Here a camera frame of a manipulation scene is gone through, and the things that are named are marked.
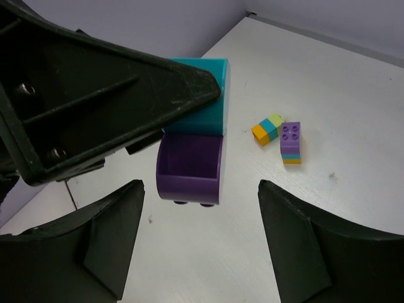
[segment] stain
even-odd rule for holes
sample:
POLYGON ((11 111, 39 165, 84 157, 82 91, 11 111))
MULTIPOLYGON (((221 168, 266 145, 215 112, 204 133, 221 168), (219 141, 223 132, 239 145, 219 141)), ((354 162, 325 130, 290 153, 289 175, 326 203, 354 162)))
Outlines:
POLYGON ((337 178, 337 176, 335 175, 335 172, 329 174, 329 175, 328 175, 328 179, 331 180, 331 181, 334 181, 335 183, 338 182, 338 178, 337 178))

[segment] building block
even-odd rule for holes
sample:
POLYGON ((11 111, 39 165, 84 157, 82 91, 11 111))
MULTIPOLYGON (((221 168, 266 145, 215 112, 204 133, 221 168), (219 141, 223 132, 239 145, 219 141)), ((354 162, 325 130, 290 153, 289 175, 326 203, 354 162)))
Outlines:
POLYGON ((298 153, 285 153, 282 155, 282 159, 287 160, 300 159, 300 155, 298 153))
POLYGON ((269 118, 268 118, 273 125, 275 125, 276 130, 278 131, 278 136, 280 136, 280 126, 282 125, 282 123, 286 122, 284 118, 282 118, 280 116, 280 114, 272 114, 269 118))
POLYGON ((223 136, 227 128, 230 93, 230 64, 227 59, 174 58, 173 61, 211 72, 221 90, 217 102, 163 129, 165 133, 223 136))
POLYGON ((278 131, 276 130, 275 125, 273 125, 268 119, 262 120, 259 125, 261 125, 262 128, 268 133, 270 141, 273 141, 278 137, 278 131))
POLYGON ((300 122, 285 122, 281 125, 280 153, 285 155, 300 155, 300 122))
POLYGON ((157 191, 178 204, 218 205, 223 136, 165 134, 157 156, 157 191))
POLYGON ((255 125, 252 129, 252 134, 254 135, 255 140, 258 141, 258 143, 261 146, 265 146, 270 142, 270 137, 268 136, 268 133, 263 129, 263 127, 259 124, 255 125))
POLYGON ((301 159, 285 159, 283 160, 283 164, 301 164, 301 159))

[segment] yellow block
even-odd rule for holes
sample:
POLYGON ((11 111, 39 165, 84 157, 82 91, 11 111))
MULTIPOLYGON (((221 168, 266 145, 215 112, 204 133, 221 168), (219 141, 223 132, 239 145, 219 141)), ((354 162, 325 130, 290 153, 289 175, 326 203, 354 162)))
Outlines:
POLYGON ((263 129, 263 127, 259 124, 255 125, 252 129, 252 134, 254 135, 255 140, 258 141, 258 143, 261 146, 265 146, 270 142, 270 137, 268 136, 268 133, 263 129))
POLYGON ((301 164, 302 159, 284 159, 283 164, 301 164))
POLYGON ((282 123, 285 122, 285 119, 280 116, 280 114, 273 114, 268 118, 269 121, 272 122, 273 125, 275 125, 276 130, 278 131, 278 136, 280 136, 280 126, 282 123))

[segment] orange block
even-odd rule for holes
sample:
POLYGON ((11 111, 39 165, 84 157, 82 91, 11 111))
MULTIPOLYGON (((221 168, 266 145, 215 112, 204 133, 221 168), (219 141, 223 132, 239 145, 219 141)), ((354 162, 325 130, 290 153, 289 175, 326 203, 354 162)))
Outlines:
POLYGON ((283 164, 301 164, 302 159, 283 159, 283 164))
POLYGON ((258 141, 258 143, 261 146, 265 146, 270 142, 270 137, 268 136, 268 133, 263 129, 263 127, 259 124, 255 125, 251 129, 252 134, 254 135, 255 140, 258 141))

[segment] toy block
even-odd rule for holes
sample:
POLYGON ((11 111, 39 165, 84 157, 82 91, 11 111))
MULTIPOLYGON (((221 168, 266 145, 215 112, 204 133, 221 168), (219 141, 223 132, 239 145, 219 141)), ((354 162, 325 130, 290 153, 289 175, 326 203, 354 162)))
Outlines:
POLYGON ((268 133, 270 141, 273 141, 278 137, 278 131, 276 130, 275 125, 273 125, 268 119, 262 120, 259 125, 261 125, 262 128, 268 133))
POLYGON ((222 90, 217 102, 165 127, 165 133, 223 136, 227 128, 230 93, 230 64, 227 59, 175 58, 173 61, 211 72, 222 90))
POLYGON ((301 159, 284 159, 283 164, 301 164, 301 159))
POLYGON ((165 134, 157 156, 157 191, 162 199, 218 205, 223 136, 165 134))
POLYGON ((300 159, 300 155, 298 153, 286 153, 282 155, 282 159, 293 160, 293 159, 300 159))
POLYGON ((280 153, 285 155, 300 155, 300 122, 285 122, 281 125, 280 153))
POLYGON ((276 130, 278 131, 278 136, 280 136, 280 126, 282 125, 282 123, 286 122, 284 118, 282 118, 280 116, 280 114, 272 114, 269 118, 268 118, 273 125, 275 125, 276 130))
POLYGON ((261 146, 265 146, 270 142, 270 137, 268 136, 268 133, 263 129, 263 127, 259 124, 255 125, 251 129, 252 134, 254 135, 255 140, 258 141, 258 143, 261 146))

